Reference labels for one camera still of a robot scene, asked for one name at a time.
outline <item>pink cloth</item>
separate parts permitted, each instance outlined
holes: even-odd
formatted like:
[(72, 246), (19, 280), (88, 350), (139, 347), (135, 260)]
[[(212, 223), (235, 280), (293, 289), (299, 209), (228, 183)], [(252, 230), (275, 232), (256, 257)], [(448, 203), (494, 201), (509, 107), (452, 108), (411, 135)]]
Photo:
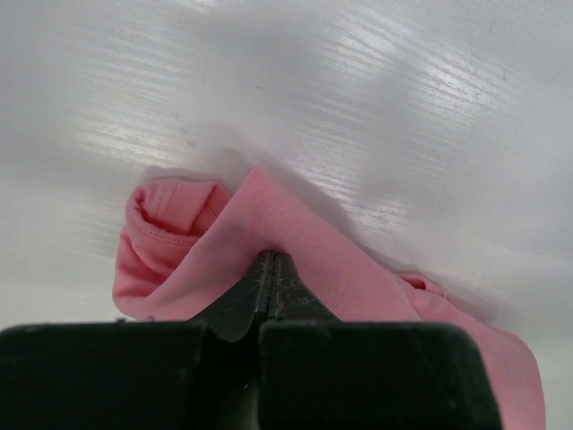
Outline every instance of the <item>pink cloth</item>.
[(382, 269), (263, 169), (253, 168), (232, 198), (215, 183), (139, 186), (126, 216), (113, 290), (123, 313), (188, 320), (233, 286), (259, 251), (284, 251), (306, 286), (344, 321), (463, 328), (480, 349), (504, 428), (545, 428), (541, 378), (522, 340), (460, 311), (443, 288)]

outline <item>folded cloth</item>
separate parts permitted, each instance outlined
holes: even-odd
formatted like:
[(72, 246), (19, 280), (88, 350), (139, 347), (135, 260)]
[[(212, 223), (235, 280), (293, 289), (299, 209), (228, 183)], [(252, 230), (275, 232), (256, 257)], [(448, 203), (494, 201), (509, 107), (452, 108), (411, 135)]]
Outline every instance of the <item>folded cloth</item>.
[(480, 349), (504, 428), (545, 428), (539, 370), (522, 340), (462, 312), (442, 287), (381, 268), (262, 168), (253, 168), (233, 197), (213, 182), (137, 187), (121, 232), (115, 305), (138, 319), (188, 320), (265, 249), (291, 254), (304, 284), (343, 321), (461, 327)]

